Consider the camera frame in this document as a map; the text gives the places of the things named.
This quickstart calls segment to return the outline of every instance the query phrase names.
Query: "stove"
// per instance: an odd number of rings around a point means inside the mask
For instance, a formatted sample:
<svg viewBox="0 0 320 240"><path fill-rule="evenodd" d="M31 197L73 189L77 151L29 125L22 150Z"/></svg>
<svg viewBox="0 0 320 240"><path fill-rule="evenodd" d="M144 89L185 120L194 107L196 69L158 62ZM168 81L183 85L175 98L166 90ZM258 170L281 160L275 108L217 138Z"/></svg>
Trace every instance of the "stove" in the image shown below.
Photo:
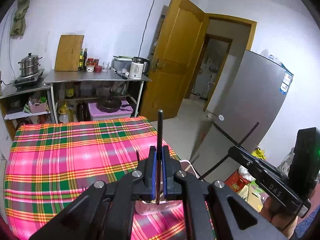
<svg viewBox="0 0 320 240"><path fill-rule="evenodd" d="M44 71L44 68L39 69L36 74L27 76L27 77L22 77L19 76L14 82L13 85L18 88L18 87L23 87L23 86L29 86L32 84L35 84L38 82L39 78L42 76Z"/></svg>

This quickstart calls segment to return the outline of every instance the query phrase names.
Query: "electrical cable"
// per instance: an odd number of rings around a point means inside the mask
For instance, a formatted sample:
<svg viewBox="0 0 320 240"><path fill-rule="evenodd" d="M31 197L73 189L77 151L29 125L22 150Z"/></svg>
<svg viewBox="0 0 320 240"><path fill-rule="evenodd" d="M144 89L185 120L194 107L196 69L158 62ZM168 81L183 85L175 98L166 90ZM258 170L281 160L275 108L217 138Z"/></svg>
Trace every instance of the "electrical cable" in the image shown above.
<svg viewBox="0 0 320 240"><path fill-rule="evenodd" d="M12 69L12 73L13 73L13 76L14 76L14 79L16 79L16 74L14 73L14 70L13 70L13 67L12 67L12 64L11 64L11 57L10 57L10 30L11 30L11 23L13 22L13 13L14 13L14 8L15 8L15 4L13 5L13 10L12 10L12 14L11 14L11 21L10 21L10 28L9 28L9 36L8 36L8 39L9 39L9 42L8 42L8 54L9 54L9 63L10 63L10 67Z"/></svg>
<svg viewBox="0 0 320 240"><path fill-rule="evenodd" d="M9 86L9 85L12 84L12 83L6 84L6 83L4 83L2 80L1 80L1 83L3 83L5 86Z"/></svg>
<svg viewBox="0 0 320 240"><path fill-rule="evenodd" d="M151 10L153 8L154 3L155 3L155 0L153 0L153 2L152 2L151 8L150 8L150 12L149 12L149 15L148 15L148 18L147 18L147 21L146 21L146 26L144 27L144 31L143 31L143 34L142 34L142 41L141 41L141 44L140 44L138 57L140 57L140 51L141 51L141 47L142 47L142 43L143 43L144 33L146 32L148 20L150 18Z"/></svg>

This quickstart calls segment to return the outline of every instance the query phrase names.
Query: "yellow bag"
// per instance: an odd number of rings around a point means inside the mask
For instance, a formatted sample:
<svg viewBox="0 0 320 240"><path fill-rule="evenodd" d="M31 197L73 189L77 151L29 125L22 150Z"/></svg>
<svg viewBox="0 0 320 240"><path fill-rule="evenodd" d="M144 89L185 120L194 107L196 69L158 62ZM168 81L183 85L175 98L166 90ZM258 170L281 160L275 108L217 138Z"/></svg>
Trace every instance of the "yellow bag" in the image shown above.
<svg viewBox="0 0 320 240"><path fill-rule="evenodd" d="M264 150L261 150L260 148L253 151L252 155L259 158L259 159L266 160L266 157L264 155Z"/></svg>

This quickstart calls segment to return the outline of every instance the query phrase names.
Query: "electric kettle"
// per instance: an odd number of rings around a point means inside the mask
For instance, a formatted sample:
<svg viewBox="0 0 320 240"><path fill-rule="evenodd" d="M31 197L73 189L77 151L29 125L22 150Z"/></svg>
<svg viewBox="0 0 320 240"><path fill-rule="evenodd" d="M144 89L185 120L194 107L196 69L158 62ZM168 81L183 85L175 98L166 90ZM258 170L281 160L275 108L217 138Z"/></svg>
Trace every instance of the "electric kettle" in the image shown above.
<svg viewBox="0 0 320 240"><path fill-rule="evenodd" d="M142 74L147 73L149 66L150 60L148 60L147 58L133 57L129 77L133 79L141 79Z"/></svg>

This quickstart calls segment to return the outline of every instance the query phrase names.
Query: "frying pan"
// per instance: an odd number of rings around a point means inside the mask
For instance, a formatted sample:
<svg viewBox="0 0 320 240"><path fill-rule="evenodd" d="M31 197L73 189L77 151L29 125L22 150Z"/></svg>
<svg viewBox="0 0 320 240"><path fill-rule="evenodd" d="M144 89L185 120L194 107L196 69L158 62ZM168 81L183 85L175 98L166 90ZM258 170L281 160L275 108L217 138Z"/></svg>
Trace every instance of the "frying pan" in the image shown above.
<svg viewBox="0 0 320 240"><path fill-rule="evenodd" d="M130 106L129 104L123 105L119 98L112 97L100 97L98 98L96 107L105 113L114 113L119 110L121 111L130 111L129 109L122 109L121 107Z"/></svg>

